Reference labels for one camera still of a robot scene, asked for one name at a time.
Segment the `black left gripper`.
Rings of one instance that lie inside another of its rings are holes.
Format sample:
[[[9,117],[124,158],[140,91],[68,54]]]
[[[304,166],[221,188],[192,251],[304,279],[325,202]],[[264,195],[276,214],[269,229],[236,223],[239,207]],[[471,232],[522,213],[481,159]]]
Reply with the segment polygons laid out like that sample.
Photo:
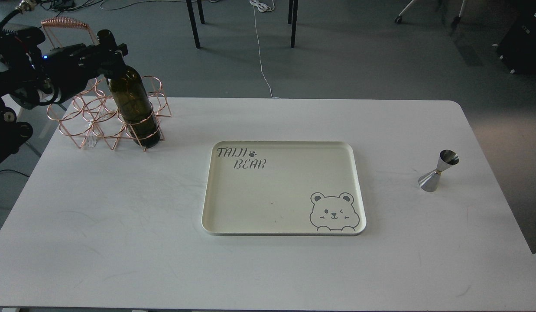
[[[123,57],[108,59],[116,52],[126,56],[127,45],[112,48],[105,44],[73,44],[33,56],[32,67],[38,77],[37,93],[44,95],[44,99],[38,99],[36,104],[62,104],[85,90],[88,81],[100,75],[108,79],[120,78],[127,67]]]

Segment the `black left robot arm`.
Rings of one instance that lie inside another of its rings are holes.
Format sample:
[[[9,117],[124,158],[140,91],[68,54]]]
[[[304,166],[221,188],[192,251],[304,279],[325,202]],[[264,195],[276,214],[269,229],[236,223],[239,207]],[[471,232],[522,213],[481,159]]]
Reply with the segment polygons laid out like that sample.
[[[39,45],[45,34],[41,29],[10,23],[38,4],[38,0],[22,0],[0,21],[0,62],[6,65],[0,72],[0,164],[33,134],[32,126],[17,121],[2,97],[10,95],[25,109],[62,104],[83,91],[89,80],[100,75],[117,78],[124,70],[127,46],[117,44],[107,29],[99,31],[97,44],[74,44],[42,54]]]

